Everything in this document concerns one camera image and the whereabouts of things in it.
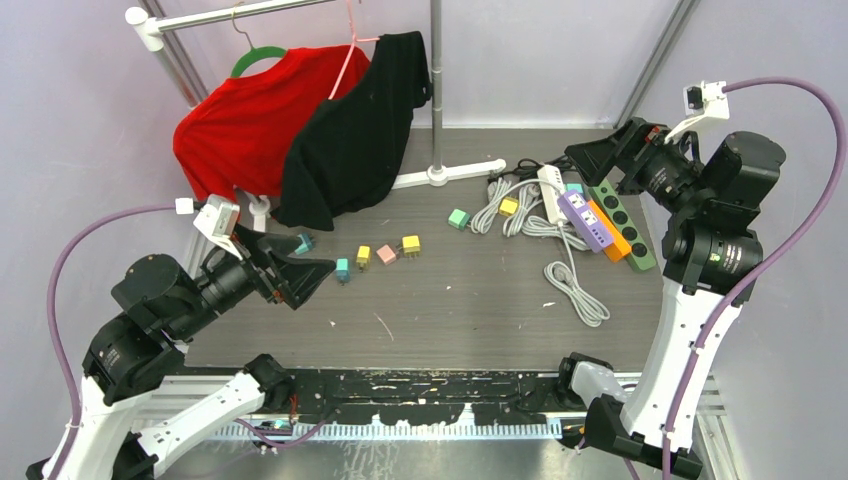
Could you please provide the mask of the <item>yellow plug adapter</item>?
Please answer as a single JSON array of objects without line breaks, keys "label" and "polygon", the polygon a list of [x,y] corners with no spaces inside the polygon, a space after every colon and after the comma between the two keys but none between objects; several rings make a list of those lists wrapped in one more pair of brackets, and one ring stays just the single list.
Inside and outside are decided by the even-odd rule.
[{"label": "yellow plug adapter", "polygon": [[498,205],[498,213],[504,217],[515,215],[520,207],[520,202],[513,197],[505,196]]}]

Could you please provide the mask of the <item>orange power strip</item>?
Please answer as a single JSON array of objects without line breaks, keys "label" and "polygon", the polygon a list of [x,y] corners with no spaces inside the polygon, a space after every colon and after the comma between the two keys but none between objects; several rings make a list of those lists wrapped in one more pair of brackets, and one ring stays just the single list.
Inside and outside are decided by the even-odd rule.
[{"label": "orange power strip", "polygon": [[604,248],[604,253],[612,263],[617,263],[632,253],[632,246],[622,236],[609,217],[602,211],[594,200],[589,201],[589,207],[598,216],[604,227],[612,236],[612,243]]}]

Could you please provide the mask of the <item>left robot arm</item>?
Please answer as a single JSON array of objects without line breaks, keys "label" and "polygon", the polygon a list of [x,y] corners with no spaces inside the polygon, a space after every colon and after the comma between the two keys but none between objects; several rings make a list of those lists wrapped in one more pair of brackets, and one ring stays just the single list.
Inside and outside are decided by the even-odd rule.
[{"label": "left robot arm", "polygon": [[237,227],[215,247],[198,277],[171,256],[131,265],[112,289],[120,313],[93,337],[84,357],[80,414],[56,452],[30,465],[30,479],[154,479],[224,425],[265,410],[277,413],[292,382],[268,354],[248,362],[222,388],[156,426],[134,430],[164,379],[182,368],[178,348],[251,294],[298,308],[334,272],[331,260],[296,255],[295,237]]}]

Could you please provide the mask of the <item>brown plug adapter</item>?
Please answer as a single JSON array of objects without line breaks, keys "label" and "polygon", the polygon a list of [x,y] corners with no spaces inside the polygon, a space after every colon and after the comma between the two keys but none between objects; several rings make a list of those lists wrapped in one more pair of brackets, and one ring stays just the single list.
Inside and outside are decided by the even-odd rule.
[{"label": "brown plug adapter", "polygon": [[375,253],[384,265],[390,265],[398,259],[397,251],[389,244],[379,247]]}]

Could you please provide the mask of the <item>green power strip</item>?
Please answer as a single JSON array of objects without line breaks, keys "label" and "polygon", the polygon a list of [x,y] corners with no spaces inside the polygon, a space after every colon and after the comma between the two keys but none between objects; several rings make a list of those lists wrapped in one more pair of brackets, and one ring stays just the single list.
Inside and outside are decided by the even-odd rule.
[{"label": "green power strip", "polygon": [[609,217],[622,236],[632,246],[632,253],[624,261],[637,272],[647,272],[657,266],[657,260],[645,238],[637,229],[632,216],[625,208],[615,187],[609,180],[603,180],[599,186],[588,187],[591,200],[594,200]]}]

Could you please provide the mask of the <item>green adapter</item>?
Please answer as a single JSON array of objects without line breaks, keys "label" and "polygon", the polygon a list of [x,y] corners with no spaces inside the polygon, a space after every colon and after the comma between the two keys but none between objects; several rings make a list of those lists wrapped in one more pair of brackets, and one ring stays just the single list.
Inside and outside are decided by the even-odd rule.
[{"label": "green adapter", "polygon": [[448,216],[448,224],[459,231],[464,231],[470,221],[471,215],[461,209],[455,208]]}]

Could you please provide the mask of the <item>purple power strip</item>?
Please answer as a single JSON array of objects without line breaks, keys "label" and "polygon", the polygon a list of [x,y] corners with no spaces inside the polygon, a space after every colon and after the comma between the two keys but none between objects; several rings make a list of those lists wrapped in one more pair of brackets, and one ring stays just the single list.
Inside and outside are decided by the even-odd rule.
[{"label": "purple power strip", "polygon": [[613,244],[609,229],[579,191],[565,191],[557,198],[557,205],[593,252],[601,252]]}]

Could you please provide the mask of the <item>white power strip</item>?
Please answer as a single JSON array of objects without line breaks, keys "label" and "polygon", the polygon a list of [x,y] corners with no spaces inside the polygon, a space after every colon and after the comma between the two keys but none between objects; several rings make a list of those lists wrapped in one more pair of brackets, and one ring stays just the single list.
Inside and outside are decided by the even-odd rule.
[{"label": "white power strip", "polygon": [[560,209],[557,201],[565,192],[561,171],[553,165],[543,165],[537,171],[540,181],[540,191],[548,222],[563,226],[567,222],[566,215]]}]

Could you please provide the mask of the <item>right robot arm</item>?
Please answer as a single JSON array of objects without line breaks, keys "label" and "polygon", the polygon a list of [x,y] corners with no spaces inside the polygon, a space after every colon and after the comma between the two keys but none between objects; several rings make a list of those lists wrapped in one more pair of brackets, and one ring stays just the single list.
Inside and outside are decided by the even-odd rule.
[{"label": "right robot arm", "polygon": [[665,125],[634,117],[565,154],[587,185],[598,187],[619,170],[619,194],[647,193],[670,218],[661,317],[641,377],[626,391],[609,363],[566,357],[556,400],[587,414],[583,434],[563,441],[695,479],[703,469],[692,449],[698,402],[720,343],[751,296],[744,278],[763,262],[751,223],[779,179],[785,151],[761,134],[736,131],[701,162],[695,133],[672,141]]}]

